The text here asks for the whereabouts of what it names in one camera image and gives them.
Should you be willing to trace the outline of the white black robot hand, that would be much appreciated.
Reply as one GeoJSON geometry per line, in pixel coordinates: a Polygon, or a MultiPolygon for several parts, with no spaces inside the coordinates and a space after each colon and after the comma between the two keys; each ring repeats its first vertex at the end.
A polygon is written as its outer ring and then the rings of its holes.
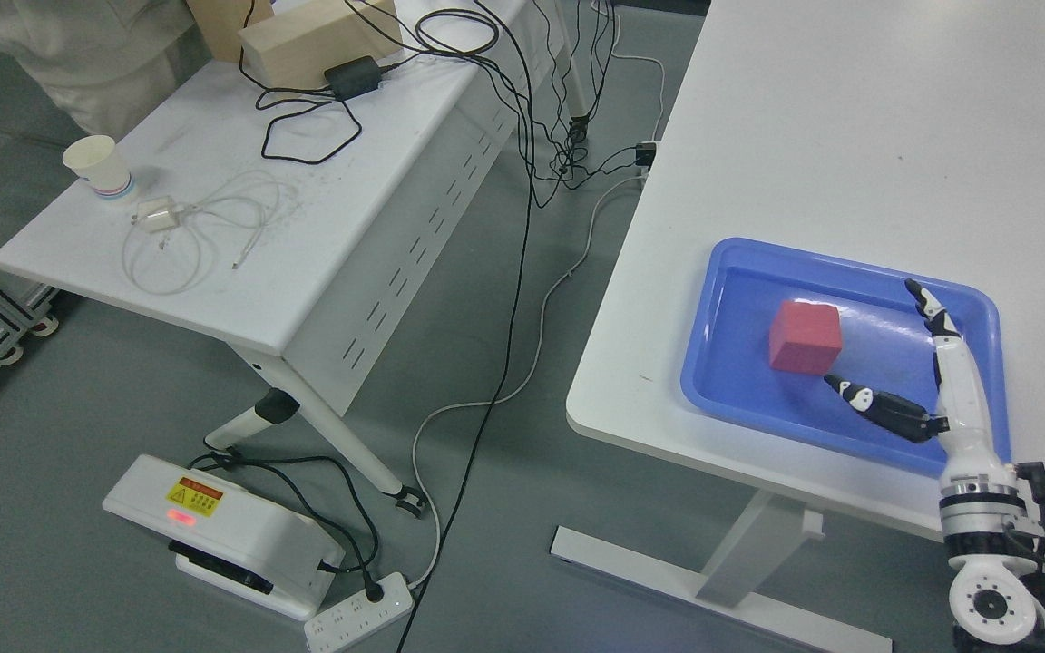
{"type": "Polygon", "coordinates": [[[949,310],[915,278],[905,289],[913,295],[918,314],[932,335],[934,412],[908,398],[856,384],[839,375],[825,375],[834,392],[868,422],[912,443],[940,441],[947,462],[942,470],[942,495],[1005,493],[1015,495],[1017,476],[994,449],[990,406],[982,373],[949,310]]]}

